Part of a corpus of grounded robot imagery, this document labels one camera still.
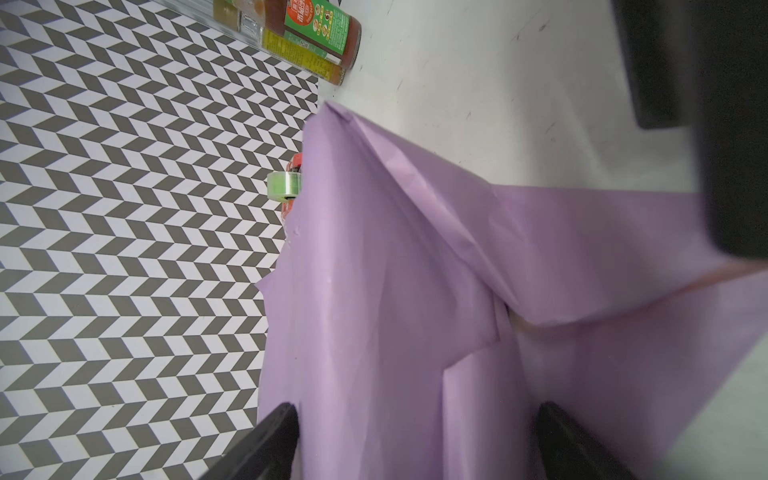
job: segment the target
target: white tabletop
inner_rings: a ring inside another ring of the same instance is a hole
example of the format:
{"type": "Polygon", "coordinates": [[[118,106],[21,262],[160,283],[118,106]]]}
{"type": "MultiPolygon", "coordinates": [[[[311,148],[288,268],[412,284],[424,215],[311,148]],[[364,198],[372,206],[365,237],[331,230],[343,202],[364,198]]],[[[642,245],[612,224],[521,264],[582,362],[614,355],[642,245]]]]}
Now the white tabletop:
{"type": "Polygon", "coordinates": [[[634,122],[608,0],[343,0],[334,100],[497,184],[696,189],[687,129],[634,122]]]}

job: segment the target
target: green tape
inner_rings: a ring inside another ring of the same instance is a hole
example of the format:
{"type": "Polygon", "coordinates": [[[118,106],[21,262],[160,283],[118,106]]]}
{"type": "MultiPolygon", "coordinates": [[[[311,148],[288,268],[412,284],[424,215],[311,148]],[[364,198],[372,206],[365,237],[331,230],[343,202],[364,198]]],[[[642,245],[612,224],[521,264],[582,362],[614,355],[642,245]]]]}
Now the green tape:
{"type": "Polygon", "coordinates": [[[296,198],[300,191],[299,172],[272,172],[266,176],[266,195],[270,200],[284,203],[296,198]]]}

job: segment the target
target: brown liquid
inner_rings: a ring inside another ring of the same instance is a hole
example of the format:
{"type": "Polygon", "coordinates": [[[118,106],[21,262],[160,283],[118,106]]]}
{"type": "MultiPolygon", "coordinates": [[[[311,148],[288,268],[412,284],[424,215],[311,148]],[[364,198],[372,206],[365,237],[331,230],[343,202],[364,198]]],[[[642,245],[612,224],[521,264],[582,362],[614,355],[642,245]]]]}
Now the brown liquid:
{"type": "MultiPolygon", "coordinates": [[[[286,27],[286,10],[288,9],[288,0],[264,0],[264,2],[254,2],[257,13],[261,13],[260,10],[265,10],[266,27],[280,35],[285,36],[286,30],[290,30],[286,27]]],[[[338,56],[339,54],[331,50],[330,48],[320,45],[313,39],[300,34],[298,31],[290,30],[291,33],[303,38],[312,45],[320,47],[328,53],[338,56]]],[[[349,16],[349,32],[346,35],[346,45],[344,47],[344,53],[341,54],[341,68],[349,70],[355,64],[357,58],[357,50],[360,46],[360,36],[362,35],[362,26],[357,18],[349,16]]]]}

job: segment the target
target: geometric patterned wall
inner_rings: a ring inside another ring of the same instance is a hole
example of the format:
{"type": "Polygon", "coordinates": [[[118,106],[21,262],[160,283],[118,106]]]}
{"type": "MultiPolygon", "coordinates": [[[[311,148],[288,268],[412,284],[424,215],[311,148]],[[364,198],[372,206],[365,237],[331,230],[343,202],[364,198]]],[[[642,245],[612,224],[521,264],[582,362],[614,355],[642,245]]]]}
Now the geometric patterned wall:
{"type": "Polygon", "coordinates": [[[316,80],[144,0],[0,22],[2,478],[196,478],[256,421],[316,80]]]}

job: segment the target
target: purple paper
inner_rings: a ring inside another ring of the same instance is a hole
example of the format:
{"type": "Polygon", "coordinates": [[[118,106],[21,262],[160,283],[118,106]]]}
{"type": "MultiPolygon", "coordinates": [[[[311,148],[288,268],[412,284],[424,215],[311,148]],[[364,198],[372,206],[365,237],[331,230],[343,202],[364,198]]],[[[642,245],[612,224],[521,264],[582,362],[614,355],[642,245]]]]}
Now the purple paper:
{"type": "Polygon", "coordinates": [[[694,195],[491,185],[333,104],[302,170],[260,414],[305,478],[533,478],[546,399],[646,475],[766,330],[765,273],[664,299],[728,261],[694,195]]]}

